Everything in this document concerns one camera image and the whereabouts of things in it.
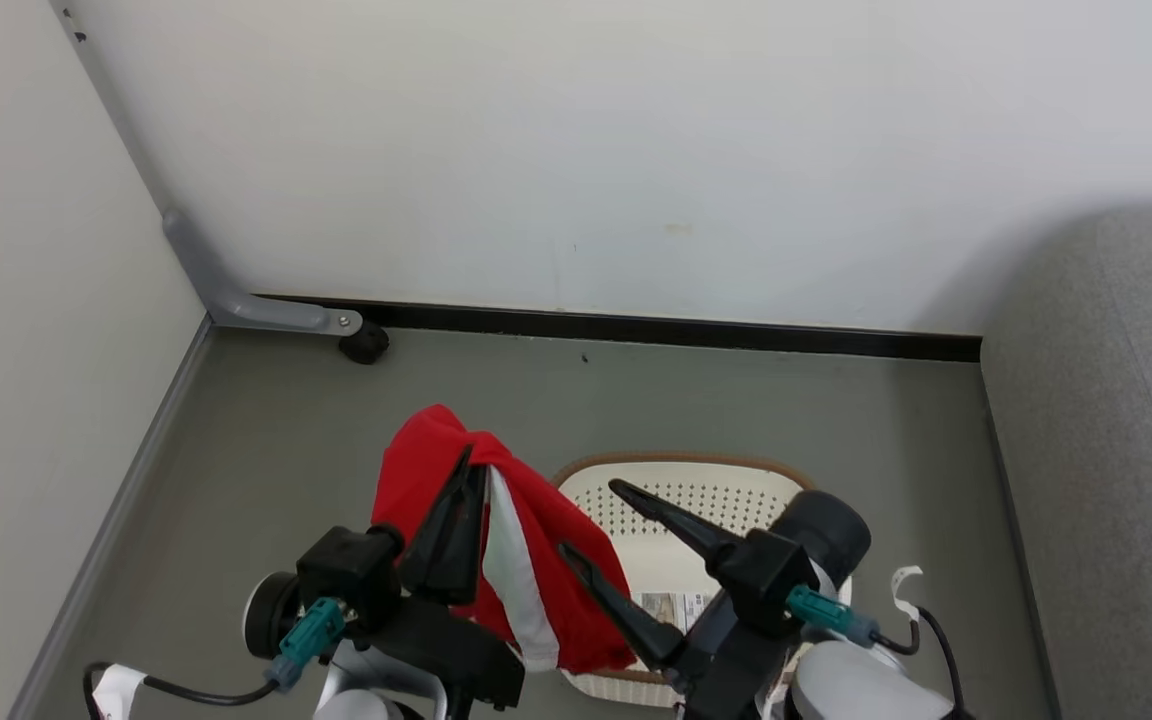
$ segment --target wall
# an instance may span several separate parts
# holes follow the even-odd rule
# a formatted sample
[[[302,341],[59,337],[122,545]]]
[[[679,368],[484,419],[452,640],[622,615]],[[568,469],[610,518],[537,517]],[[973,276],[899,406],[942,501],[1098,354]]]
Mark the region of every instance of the wall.
[[[970,333],[1152,199],[1152,3],[74,8],[257,290]]]
[[[0,0],[0,717],[200,319],[55,15]]]

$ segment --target cable connector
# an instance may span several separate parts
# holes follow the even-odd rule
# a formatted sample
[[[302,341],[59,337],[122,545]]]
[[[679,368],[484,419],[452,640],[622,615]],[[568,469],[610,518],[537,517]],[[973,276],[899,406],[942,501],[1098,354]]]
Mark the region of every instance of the cable connector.
[[[300,682],[305,666],[316,657],[323,655],[323,651],[343,634],[344,613],[340,609],[340,602],[334,598],[320,597],[283,642],[278,643],[278,650],[282,652],[266,667],[265,679],[278,683],[280,694],[290,691]]]
[[[812,588],[795,585],[785,605],[790,609],[790,615],[809,626],[833,630],[864,649],[874,646],[874,637],[878,635],[877,620],[861,615],[851,607],[823,596]]]

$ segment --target gray fabric upholstery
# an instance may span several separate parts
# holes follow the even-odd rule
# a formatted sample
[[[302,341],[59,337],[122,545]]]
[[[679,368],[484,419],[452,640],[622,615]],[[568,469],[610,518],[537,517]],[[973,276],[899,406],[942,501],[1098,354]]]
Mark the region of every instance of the gray fabric upholstery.
[[[1152,717],[1152,209],[1039,252],[980,363],[1062,715]]]

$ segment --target gray floor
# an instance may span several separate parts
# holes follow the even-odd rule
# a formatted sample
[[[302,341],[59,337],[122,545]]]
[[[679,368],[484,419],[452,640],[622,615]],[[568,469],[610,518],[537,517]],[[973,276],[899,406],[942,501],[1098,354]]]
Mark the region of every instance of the gray floor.
[[[366,525],[381,450],[434,402],[541,473],[609,450],[722,452],[803,470],[873,530],[856,605],[904,637],[887,579],[922,564],[927,577],[907,594],[950,635],[969,707],[1048,715],[977,365],[416,331],[393,341],[362,367],[319,338],[215,334],[44,717],[83,717],[88,660],[214,692],[259,685],[262,662],[238,637],[248,592],[329,525]],[[948,694],[934,642],[910,666]],[[237,710],[142,691],[136,720],[308,720],[319,676]],[[590,700],[556,674],[528,680],[508,714],[668,715]]]

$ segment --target black cable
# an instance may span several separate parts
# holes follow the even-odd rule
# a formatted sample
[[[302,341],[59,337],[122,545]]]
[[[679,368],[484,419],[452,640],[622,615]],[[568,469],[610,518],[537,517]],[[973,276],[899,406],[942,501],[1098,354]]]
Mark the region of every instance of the black cable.
[[[100,670],[107,670],[111,662],[92,662],[83,670],[83,702],[88,704],[88,715],[91,720],[104,720],[101,717],[100,707],[96,706],[96,697],[92,692],[92,675],[100,673]],[[274,692],[278,688],[275,680],[271,680],[265,683],[260,689],[256,689],[250,694],[235,694],[229,696],[228,694],[202,694],[198,691],[191,691],[189,688],[180,687],[175,683],[166,682],[162,679],[156,679],[154,675],[146,675],[145,680],[142,680],[146,688],[154,688],[159,692],[169,694],[182,698],[182,700],[198,702],[202,705],[214,705],[219,707],[237,707],[238,705],[251,705],[251,703],[259,700],[262,697],[268,696],[268,694]]]
[[[900,644],[881,632],[869,635],[870,639],[881,644],[881,646],[887,647],[887,650],[892,652],[899,653],[900,655],[914,655],[915,652],[918,652],[918,620],[909,621],[909,644]]]
[[[965,710],[963,706],[963,682],[958,679],[958,664],[954,661],[954,651],[950,651],[950,642],[945,637],[945,630],[941,629],[940,623],[937,623],[937,619],[931,612],[927,612],[925,607],[919,607],[918,614],[923,620],[927,620],[932,632],[935,632],[937,641],[941,643],[941,652],[945,653],[945,664],[950,667],[950,685],[954,688],[954,708],[963,711]]]

